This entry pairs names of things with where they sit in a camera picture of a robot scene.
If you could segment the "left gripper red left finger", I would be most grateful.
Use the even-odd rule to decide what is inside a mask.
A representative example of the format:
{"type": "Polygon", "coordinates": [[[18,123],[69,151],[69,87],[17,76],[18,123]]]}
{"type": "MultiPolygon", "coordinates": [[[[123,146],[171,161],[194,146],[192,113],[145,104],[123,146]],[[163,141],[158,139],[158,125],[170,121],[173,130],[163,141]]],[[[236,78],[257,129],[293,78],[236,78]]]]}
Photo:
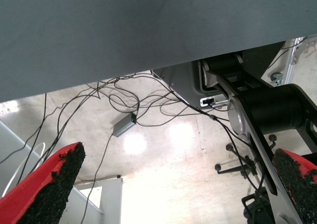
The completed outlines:
{"type": "Polygon", "coordinates": [[[0,200],[2,224],[57,224],[85,158],[81,142],[67,145],[0,200]]]}

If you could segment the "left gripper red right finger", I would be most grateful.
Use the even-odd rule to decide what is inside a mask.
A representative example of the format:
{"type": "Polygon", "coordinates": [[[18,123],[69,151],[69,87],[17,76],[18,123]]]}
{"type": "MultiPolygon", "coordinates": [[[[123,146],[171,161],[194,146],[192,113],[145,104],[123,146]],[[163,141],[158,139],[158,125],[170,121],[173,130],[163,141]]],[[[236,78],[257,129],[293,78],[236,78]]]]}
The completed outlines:
{"type": "Polygon", "coordinates": [[[317,222],[317,156],[277,149],[272,159],[285,190],[304,224],[317,222]]]}

